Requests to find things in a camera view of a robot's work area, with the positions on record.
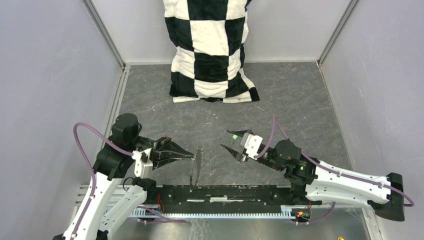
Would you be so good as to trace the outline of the large metal keyring plate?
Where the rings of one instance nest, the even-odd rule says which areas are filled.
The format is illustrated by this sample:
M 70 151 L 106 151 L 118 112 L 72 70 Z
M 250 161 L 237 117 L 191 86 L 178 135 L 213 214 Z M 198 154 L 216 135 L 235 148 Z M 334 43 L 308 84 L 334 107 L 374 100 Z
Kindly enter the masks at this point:
M 203 158 L 204 158 L 204 149 L 202 146 L 199 146 L 196 150 L 193 166 L 190 171 L 190 178 L 189 178 L 190 186 L 196 186 L 199 182 Z

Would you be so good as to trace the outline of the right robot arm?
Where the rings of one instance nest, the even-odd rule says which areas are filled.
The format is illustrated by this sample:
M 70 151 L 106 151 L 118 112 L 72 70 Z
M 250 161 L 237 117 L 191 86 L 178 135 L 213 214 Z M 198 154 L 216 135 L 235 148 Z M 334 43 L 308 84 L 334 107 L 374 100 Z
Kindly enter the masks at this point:
M 398 173 L 367 175 L 306 156 L 290 139 L 280 140 L 275 147 L 263 144 L 263 138 L 250 129 L 232 131 L 240 137 L 242 152 L 225 147 L 239 162 L 254 160 L 283 172 L 289 180 L 289 199 L 295 204 L 304 201 L 356 205 L 373 209 L 383 219 L 405 221 L 403 177 Z

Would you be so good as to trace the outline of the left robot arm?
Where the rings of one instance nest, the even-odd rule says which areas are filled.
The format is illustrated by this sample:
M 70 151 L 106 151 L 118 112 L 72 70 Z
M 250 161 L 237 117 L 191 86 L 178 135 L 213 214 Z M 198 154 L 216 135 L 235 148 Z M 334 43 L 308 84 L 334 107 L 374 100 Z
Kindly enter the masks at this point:
M 85 127 L 100 137 L 105 145 L 90 163 L 79 139 L 78 127 Z M 82 203 L 67 230 L 55 240 L 110 240 L 130 214 L 141 204 L 157 198 L 156 182 L 149 177 L 153 170 L 174 161 L 190 159 L 194 154 L 170 137 L 152 140 L 140 136 L 142 125 L 133 113 L 119 115 L 105 137 L 84 122 L 73 126 L 73 136 L 90 172 L 90 183 Z M 132 185 L 110 209 L 107 206 L 131 166 Z

